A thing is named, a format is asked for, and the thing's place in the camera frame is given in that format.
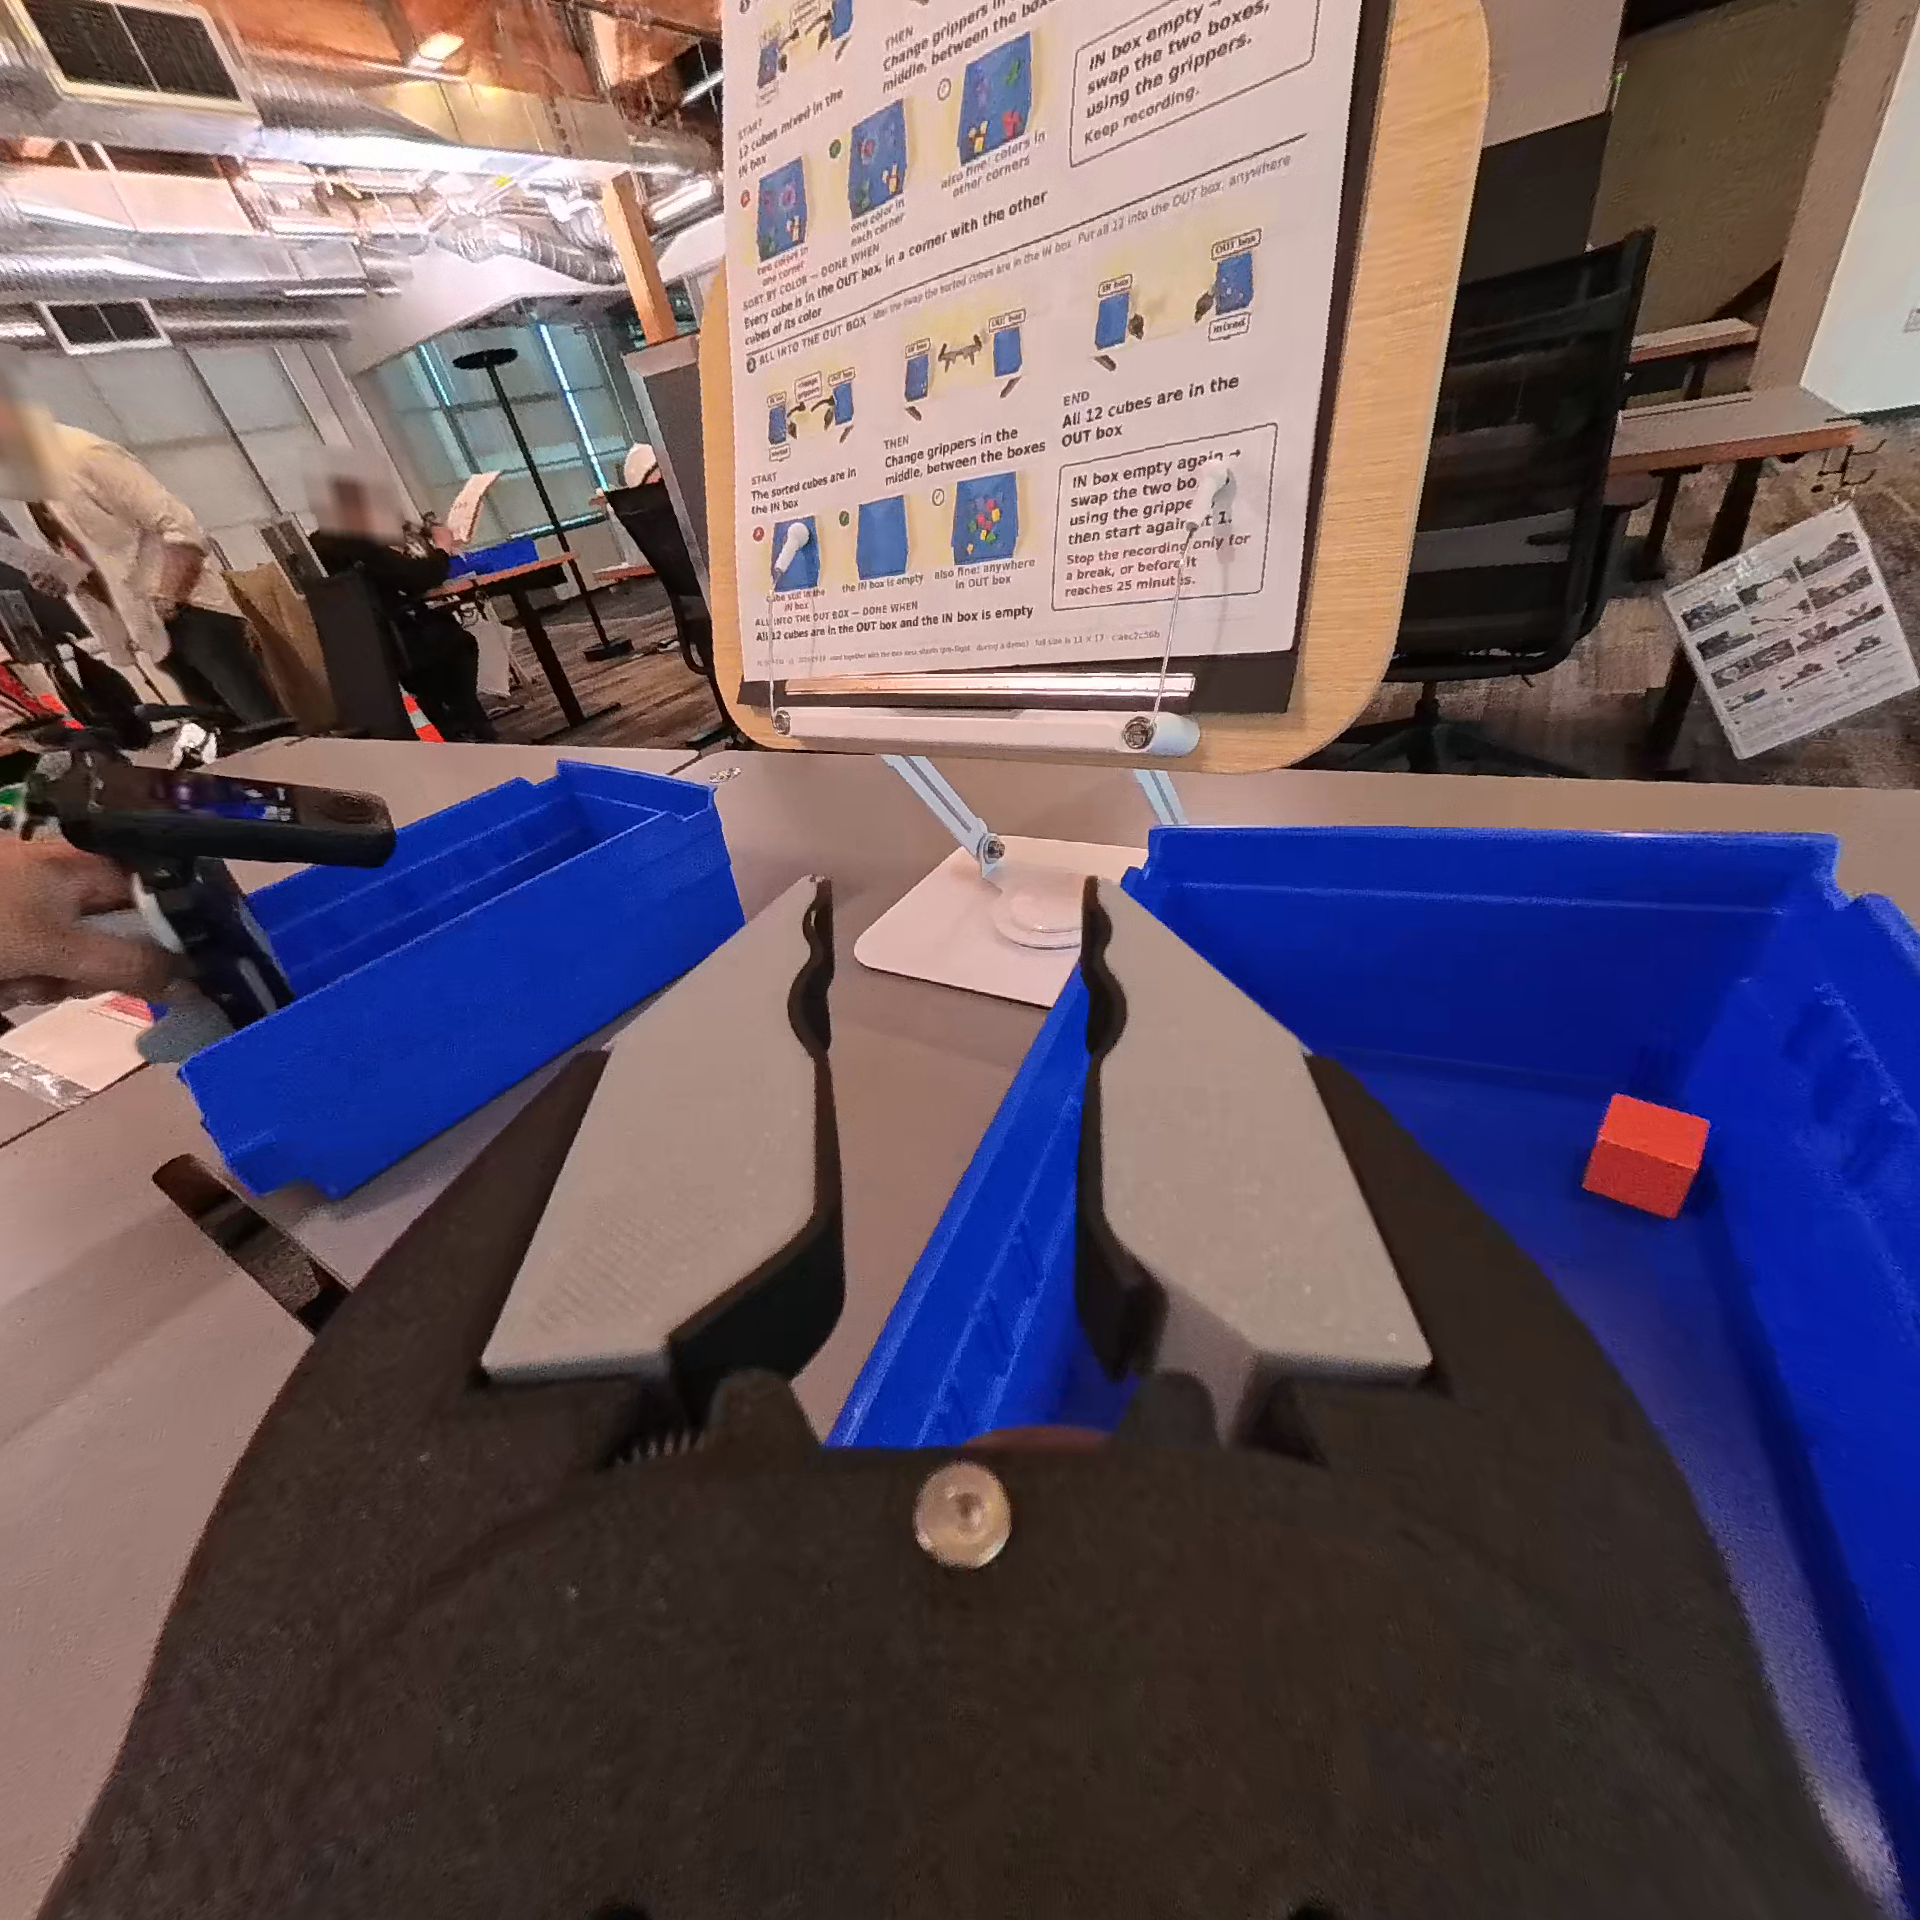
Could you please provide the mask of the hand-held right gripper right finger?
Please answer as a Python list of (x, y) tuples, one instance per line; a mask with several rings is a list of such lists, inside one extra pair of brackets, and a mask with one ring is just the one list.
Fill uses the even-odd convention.
[(1089, 880), (1072, 1299), (1105, 1378), (1185, 1376), (1251, 1438), (1278, 1385), (1412, 1385), (1433, 1350), (1309, 1050)]

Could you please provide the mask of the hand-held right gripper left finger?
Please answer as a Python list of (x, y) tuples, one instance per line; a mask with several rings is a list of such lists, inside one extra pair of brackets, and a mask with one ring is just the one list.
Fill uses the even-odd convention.
[(808, 875), (605, 1048), (483, 1370), (714, 1398), (794, 1383), (845, 1306), (833, 882)]

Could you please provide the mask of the blue plastic bin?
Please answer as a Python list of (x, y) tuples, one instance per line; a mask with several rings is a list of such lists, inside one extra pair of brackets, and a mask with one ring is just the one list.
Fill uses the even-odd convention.
[(180, 1069), (250, 1194), (346, 1199), (744, 923), (706, 785), (564, 759), (251, 895), (292, 1003)]
[[(1915, 934), (1806, 834), (1160, 830), (1430, 1344), (1232, 1440), (1075, 1314), (1083, 979), (848, 1392), (827, 1917), (1915, 1913)], [(1677, 1218), (1580, 1184), (1713, 1122)]]

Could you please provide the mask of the red cube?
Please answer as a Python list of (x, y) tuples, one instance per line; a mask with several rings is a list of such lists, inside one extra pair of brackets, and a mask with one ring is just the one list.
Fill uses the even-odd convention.
[(1585, 1194), (1657, 1218), (1677, 1218), (1707, 1158), (1713, 1122), (1617, 1093), (1581, 1170)]

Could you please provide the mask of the person's left hand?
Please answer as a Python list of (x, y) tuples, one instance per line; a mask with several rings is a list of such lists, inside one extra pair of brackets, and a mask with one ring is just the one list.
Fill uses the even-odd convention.
[(3, 1013), (94, 994), (163, 1000), (177, 960), (146, 935), (106, 931), (133, 879), (56, 840), (3, 845)]

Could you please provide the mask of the paper in plastic sleeve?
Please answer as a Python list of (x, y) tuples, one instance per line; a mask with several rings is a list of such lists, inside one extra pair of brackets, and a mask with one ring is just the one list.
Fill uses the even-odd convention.
[(13, 1008), (3, 1033), (4, 1098), (76, 1110), (146, 1066), (140, 1046), (154, 1025), (144, 1000), (120, 992)]

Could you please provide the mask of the black office chair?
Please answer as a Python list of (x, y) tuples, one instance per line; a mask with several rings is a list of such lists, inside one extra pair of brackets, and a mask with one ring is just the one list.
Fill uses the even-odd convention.
[(1386, 687), (1410, 720), (1357, 727), (1353, 771), (1576, 778), (1445, 719), (1453, 683), (1526, 682), (1598, 627), (1628, 507), (1606, 502), (1654, 234), (1465, 285)]
[(654, 570), (666, 593), (668, 611), (674, 618), (684, 666), (706, 687), (717, 712), (717, 722), (698, 736), (692, 749), (699, 752), (744, 749), (746, 736), (730, 720), (714, 674), (714, 623), (706, 589), (691, 555), (682, 517), (674, 510), (666, 481), (654, 471), (638, 487), (611, 487), (605, 503), (608, 514), (625, 529), (642, 561)]

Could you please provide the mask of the black floor lamp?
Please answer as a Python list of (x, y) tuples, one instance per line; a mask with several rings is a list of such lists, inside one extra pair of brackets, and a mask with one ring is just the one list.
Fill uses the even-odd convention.
[(510, 346), (476, 347), (476, 350), (460, 352), (460, 355), (453, 357), (453, 367), (458, 371), (476, 373), (476, 375), (486, 377), (486, 382), (494, 391), (494, 399), (497, 399), (497, 408), (502, 414), (502, 419), (505, 419), (505, 424), (512, 433), (512, 442), (515, 442), (515, 447), (522, 455), (522, 463), (523, 463), (523, 466), (531, 475), (531, 485), (536, 487), (536, 494), (541, 503), (541, 510), (545, 510), (545, 517), (547, 517), (547, 530), (560, 544), (562, 562), (566, 568), (570, 579), (574, 581), (574, 585), (579, 590), (579, 600), (580, 600), (582, 609), (588, 611), (588, 618), (589, 618), (589, 624), (593, 624), (595, 642), (586, 650), (586, 658), (589, 663), (596, 663), (596, 666), (605, 666), (611, 662), (630, 662), (630, 658), (636, 658), (633, 642), (627, 640), (627, 639), (617, 639), (608, 632), (608, 624), (603, 623), (602, 611), (600, 611), (596, 601), (593, 600), (593, 589), (588, 585), (582, 568), (580, 568), (580, 562), (574, 553), (570, 530), (564, 526), (564, 517), (560, 514), (560, 510), (557, 510), (557, 505), (556, 505), (556, 502), (553, 502), (553, 496), (547, 487), (545, 471), (539, 466), (536, 449), (533, 449), (533, 445), (528, 442), (528, 438), (522, 429), (516, 402), (508, 393), (508, 385), (502, 381), (502, 369), (510, 369), (516, 361), (520, 361), (520, 352)]

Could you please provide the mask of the grey partition panel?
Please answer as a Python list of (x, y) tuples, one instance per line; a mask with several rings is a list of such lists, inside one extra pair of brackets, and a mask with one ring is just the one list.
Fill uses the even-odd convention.
[(633, 387), (644, 442), (657, 451), (668, 494), (691, 547), (708, 547), (704, 400), (699, 375), (702, 334), (644, 346), (622, 357)]

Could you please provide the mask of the laminated picture sheet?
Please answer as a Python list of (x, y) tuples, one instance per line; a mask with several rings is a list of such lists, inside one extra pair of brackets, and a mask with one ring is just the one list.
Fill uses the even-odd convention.
[(1850, 503), (1664, 590), (1664, 611), (1680, 662), (1738, 761), (1918, 688), (1893, 590)]

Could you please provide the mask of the wooden top desk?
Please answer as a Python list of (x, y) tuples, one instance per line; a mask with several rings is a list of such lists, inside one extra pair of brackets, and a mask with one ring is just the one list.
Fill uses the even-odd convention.
[(1677, 400), (1626, 411), (1605, 485), (1605, 505), (1637, 510), (1662, 483), (1724, 470), (1725, 490), (1699, 570), (1715, 570), (1744, 550), (1747, 529), (1770, 463), (1800, 461), (1860, 445), (1865, 426), (1800, 389)]

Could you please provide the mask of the wooden document stand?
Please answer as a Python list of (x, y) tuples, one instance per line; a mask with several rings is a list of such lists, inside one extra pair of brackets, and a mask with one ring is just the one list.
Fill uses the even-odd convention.
[(1121, 848), (945, 763), (1256, 776), (1402, 624), (1489, 93), (1480, 5), (724, 5), (702, 336), (728, 712), (956, 845), (872, 971), (1052, 1006)]

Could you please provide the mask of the metal air duct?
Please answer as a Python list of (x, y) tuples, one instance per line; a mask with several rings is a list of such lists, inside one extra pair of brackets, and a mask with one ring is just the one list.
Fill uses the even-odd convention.
[(417, 67), (251, 51), (204, 7), (4, 5), (3, 297), (386, 297), (421, 257), (612, 287), (605, 184), (712, 200), (684, 129)]

